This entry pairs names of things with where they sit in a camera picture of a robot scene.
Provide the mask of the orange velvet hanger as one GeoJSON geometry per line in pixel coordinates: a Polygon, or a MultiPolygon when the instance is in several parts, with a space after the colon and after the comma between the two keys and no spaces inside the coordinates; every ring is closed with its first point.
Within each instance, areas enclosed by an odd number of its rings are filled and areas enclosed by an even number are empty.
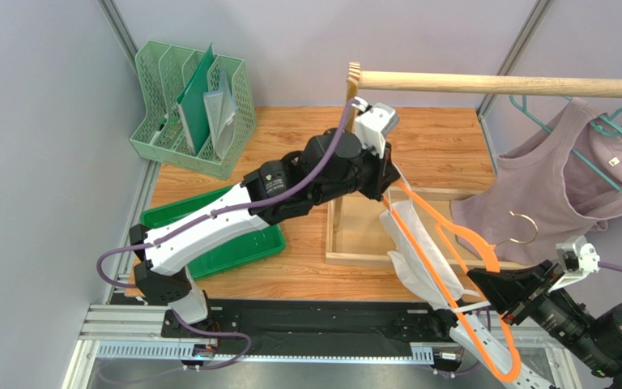
{"type": "MultiPolygon", "coordinates": [[[[458,263],[461,270],[463,270],[464,272],[468,272],[469,266],[464,262],[460,254],[454,248],[452,242],[445,235],[446,230],[450,231],[455,236],[462,238],[470,245],[472,245],[475,251],[479,254],[480,259],[483,261],[484,268],[487,271],[492,271],[494,273],[499,273],[501,271],[500,261],[494,252],[494,249],[496,248],[494,244],[487,242],[478,233],[472,231],[471,229],[461,225],[457,225],[445,216],[443,216],[439,211],[436,210],[436,208],[430,205],[430,203],[419,197],[413,191],[413,189],[408,187],[404,180],[397,181],[397,187],[403,193],[405,193],[409,199],[415,201],[417,205],[423,208],[436,221],[437,233],[439,234],[441,240],[447,245],[450,253],[454,255],[456,263],[458,263]]],[[[400,231],[406,235],[408,242],[417,253],[421,263],[425,266],[426,271],[431,277],[431,280],[436,285],[437,290],[441,294],[441,297],[445,299],[451,312],[454,313],[455,317],[457,318],[458,328],[463,329],[467,333],[469,339],[473,343],[473,346],[479,352],[482,362],[489,368],[489,371],[492,373],[492,375],[503,383],[512,383],[515,379],[519,377],[520,373],[522,372],[522,360],[520,358],[518,350],[514,345],[513,334],[510,326],[506,323],[501,324],[502,332],[506,341],[506,347],[504,348],[504,350],[509,353],[511,359],[511,367],[509,371],[506,373],[502,373],[497,368],[496,363],[492,359],[492,356],[485,349],[483,341],[479,338],[478,333],[474,331],[474,328],[469,323],[464,312],[461,310],[461,307],[458,305],[453,295],[445,285],[445,282],[437,273],[435,267],[432,265],[430,258],[424,253],[422,247],[418,244],[413,233],[407,228],[404,220],[394,210],[393,204],[390,202],[390,200],[391,197],[387,195],[381,201],[387,208],[389,214],[394,218],[396,225],[398,226],[400,231]]]]}

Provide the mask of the white tank top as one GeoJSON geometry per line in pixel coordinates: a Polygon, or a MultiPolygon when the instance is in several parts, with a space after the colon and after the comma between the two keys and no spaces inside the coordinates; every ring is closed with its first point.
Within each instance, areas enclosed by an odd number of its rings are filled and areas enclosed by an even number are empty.
{"type": "Polygon", "coordinates": [[[416,248],[420,247],[454,300],[458,301],[464,296],[478,297],[479,294],[476,291],[466,289],[462,285],[417,216],[413,202],[411,200],[394,202],[392,203],[392,210],[397,212],[408,232],[416,240],[415,244],[409,242],[406,233],[398,226],[391,210],[386,210],[379,215],[384,230],[396,245],[396,249],[389,251],[388,255],[403,286],[436,310],[450,308],[449,303],[441,294],[436,282],[417,254],[416,248]]]}

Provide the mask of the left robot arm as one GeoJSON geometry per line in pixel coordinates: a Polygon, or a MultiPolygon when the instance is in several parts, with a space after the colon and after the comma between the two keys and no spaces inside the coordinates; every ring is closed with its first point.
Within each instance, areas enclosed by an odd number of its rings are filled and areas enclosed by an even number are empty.
{"type": "Polygon", "coordinates": [[[388,130],[313,136],[302,151],[270,160],[212,203],[164,227],[137,224],[130,243],[139,263],[134,284],[150,305],[169,306],[187,323],[209,314],[207,296],[194,284],[188,265],[240,236],[306,216],[313,207],[354,192],[380,201],[400,174],[391,160],[388,130]]]}

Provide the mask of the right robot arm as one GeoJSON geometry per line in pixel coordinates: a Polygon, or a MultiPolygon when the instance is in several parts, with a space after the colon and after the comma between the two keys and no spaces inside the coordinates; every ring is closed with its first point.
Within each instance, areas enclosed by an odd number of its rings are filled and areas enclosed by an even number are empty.
{"type": "Polygon", "coordinates": [[[530,318],[599,378],[622,388],[622,303],[591,316],[564,289],[555,289],[564,274],[557,262],[517,270],[473,268],[467,275],[509,325],[530,318]]]}

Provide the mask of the mauve tank top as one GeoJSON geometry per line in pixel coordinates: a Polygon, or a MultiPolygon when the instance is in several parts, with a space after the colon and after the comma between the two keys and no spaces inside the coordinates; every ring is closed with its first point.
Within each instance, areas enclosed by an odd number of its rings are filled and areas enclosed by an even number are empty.
{"type": "Polygon", "coordinates": [[[497,157],[495,182],[454,201],[455,224],[496,245],[498,259],[534,266],[556,244],[622,216],[622,139],[601,135],[600,111],[578,97],[527,141],[497,157]]]}

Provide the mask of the wooden clothes rack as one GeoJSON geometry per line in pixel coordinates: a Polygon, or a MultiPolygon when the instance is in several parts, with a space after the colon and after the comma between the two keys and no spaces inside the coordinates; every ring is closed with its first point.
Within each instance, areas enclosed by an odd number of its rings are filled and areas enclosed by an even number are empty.
{"type": "MultiPolygon", "coordinates": [[[[401,92],[483,93],[484,95],[569,96],[622,98],[622,79],[584,79],[522,77],[510,75],[459,75],[363,71],[350,62],[347,72],[347,98],[361,89],[401,92]]],[[[358,230],[342,222],[353,215],[345,212],[340,199],[332,201],[327,212],[325,262],[340,266],[389,267],[386,254],[359,251],[358,230]]]]}

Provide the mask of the green plastic tray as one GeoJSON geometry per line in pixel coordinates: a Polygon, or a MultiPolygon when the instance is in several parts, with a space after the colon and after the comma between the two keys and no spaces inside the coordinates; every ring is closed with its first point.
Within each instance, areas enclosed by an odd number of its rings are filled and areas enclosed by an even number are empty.
{"type": "MultiPolygon", "coordinates": [[[[152,208],[142,213],[140,223],[149,229],[164,227],[213,203],[228,190],[224,187],[152,208]]],[[[282,230],[276,225],[247,233],[216,247],[192,260],[188,268],[194,280],[201,280],[280,254],[285,247],[282,230]]]]}

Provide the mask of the grey mesh pouch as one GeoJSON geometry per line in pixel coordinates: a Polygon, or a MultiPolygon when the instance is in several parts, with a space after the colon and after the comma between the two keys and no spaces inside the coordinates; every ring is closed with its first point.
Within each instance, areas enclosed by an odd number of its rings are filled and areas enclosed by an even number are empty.
{"type": "Polygon", "coordinates": [[[238,107],[229,84],[228,73],[219,72],[219,86],[211,92],[204,92],[203,103],[206,108],[211,143],[216,156],[223,160],[234,138],[234,117],[238,107]]]}

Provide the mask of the dark green folder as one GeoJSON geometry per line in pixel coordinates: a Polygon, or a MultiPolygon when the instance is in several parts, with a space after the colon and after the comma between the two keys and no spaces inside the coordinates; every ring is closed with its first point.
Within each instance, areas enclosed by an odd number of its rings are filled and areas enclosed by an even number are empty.
{"type": "Polygon", "coordinates": [[[210,134],[203,94],[209,91],[208,74],[214,62],[213,45],[209,45],[177,98],[187,147],[193,156],[200,152],[210,134]]]}

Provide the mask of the light green file organizer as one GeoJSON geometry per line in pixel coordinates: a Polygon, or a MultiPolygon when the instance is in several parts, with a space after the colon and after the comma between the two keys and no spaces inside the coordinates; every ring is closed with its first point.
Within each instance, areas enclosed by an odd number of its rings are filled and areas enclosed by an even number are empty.
{"type": "Polygon", "coordinates": [[[148,41],[135,64],[146,107],[130,137],[136,152],[228,179],[257,125],[244,61],[148,41]]]}

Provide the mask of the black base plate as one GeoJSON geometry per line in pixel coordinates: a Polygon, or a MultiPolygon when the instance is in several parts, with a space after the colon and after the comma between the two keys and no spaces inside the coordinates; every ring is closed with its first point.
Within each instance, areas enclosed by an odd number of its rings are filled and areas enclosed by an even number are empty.
{"type": "Polygon", "coordinates": [[[425,302],[212,299],[203,331],[242,332],[250,356],[409,357],[413,343],[451,343],[457,319],[425,302]]]}

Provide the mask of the aluminium frame rail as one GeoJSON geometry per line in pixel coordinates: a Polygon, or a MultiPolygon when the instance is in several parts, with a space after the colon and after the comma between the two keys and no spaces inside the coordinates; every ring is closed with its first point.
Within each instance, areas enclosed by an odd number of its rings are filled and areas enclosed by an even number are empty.
{"type": "Polygon", "coordinates": [[[475,354],[455,343],[413,343],[409,357],[250,356],[242,332],[189,331],[165,306],[93,305],[65,388],[157,388],[174,380],[221,388],[498,388],[475,354]]]}

